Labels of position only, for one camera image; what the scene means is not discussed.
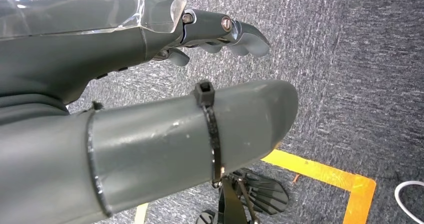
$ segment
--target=plastic wrap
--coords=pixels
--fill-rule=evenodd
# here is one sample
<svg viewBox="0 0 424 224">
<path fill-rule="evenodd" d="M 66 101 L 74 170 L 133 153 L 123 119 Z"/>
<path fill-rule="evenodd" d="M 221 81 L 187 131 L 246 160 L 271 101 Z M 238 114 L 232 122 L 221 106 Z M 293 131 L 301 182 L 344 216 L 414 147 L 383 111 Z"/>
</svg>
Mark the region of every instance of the plastic wrap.
<svg viewBox="0 0 424 224">
<path fill-rule="evenodd" d="M 0 38 L 140 27 L 174 32 L 186 0 L 0 0 Z"/>
</svg>

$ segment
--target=gray carpet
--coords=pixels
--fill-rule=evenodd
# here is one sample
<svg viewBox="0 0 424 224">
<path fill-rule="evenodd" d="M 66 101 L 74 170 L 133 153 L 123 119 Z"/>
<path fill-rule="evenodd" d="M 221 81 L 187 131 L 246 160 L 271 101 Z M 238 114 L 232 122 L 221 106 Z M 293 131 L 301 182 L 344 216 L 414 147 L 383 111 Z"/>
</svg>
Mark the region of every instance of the gray carpet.
<svg viewBox="0 0 424 224">
<path fill-rule="evenodd" d="M 90 101 L 116 107 L 187 94 L 208 78 L 217 87 L 283 79 L 298 90 L 297 121 L 280 150 L 373 178 L 368 223 L 413 223 L 394 189 L 424 179 L 424 0 L 189 0 L 189 7 L 223 12 L 259 27 L 272 44 L 262 58 L 228 50 L 188 49 L 185 68 L 151 62 L 90 83 L 71 111 Z M 349 194 L 265 163 L 255 171 L 281 181 L 290 203 L 263 224 L 343 222 Z M 194 224 L 216 210 L 208 184 L 150 204 L 147 224 Z M 406 206 L 424 219 L 424 190 L 406 188 Z M 135 211 L 104 224 L 131 224 Z"/>
</svg>

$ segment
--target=black tripod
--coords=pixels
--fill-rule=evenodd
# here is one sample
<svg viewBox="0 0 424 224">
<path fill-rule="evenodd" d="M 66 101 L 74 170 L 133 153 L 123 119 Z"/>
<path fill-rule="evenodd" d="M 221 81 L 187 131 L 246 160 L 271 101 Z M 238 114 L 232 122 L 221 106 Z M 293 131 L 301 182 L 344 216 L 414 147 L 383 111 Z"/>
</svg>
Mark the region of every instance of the black tripod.
<svg viewBox="0 0 424 224">
<path fill-rule="evenodd" d="M 221 179 L 218 211 L 202 212 L 196 224 L 260 224 L 255 211 L 268 215 L 281 213 L 288 201 L 280 183 L 240 169 Z M 249 211 L 250 221 L 247 221 L 243 205 Z"/>
</svg>

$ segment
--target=prosthetic hand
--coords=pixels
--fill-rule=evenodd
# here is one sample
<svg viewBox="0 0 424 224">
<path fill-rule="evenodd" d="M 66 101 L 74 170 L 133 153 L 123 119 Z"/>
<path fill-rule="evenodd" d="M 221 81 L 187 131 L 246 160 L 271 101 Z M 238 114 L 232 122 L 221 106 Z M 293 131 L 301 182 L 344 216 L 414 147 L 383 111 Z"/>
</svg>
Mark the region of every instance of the prosthetic hand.
<svg viewBox="0 0 424 224">
<path fill-rule="evenodd" d="M 294 122 L 296 91 L 255 81 L 70 115 L 88 82 L 178 47 L 265 55 L 267 39 L 185 0 L 0 0 L 0 219 L 89 224 L 261 159 Z"/>
</svg>

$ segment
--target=black zip tie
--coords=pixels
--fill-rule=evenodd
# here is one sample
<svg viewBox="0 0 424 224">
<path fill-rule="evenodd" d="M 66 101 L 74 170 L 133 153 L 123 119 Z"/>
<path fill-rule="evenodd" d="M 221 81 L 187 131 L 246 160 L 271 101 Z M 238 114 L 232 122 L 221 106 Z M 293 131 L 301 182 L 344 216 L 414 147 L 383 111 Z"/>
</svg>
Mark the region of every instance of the black zip tie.
<svg viewBox="0 0 424 224">
<path fill-rule="evenodd" d="M 218 132 L 217 119 L 213 109 L 215 101 L 215 90 L 211 82 L 202 80 L 194 87 L 194 96 L 197 105 L 202 109 L 206 119 L 209 143 L 212 147 L 212 186 L 218 188 L 224 174 L 224 166 L 221 163 L 221 142 Z"/>
</svg>

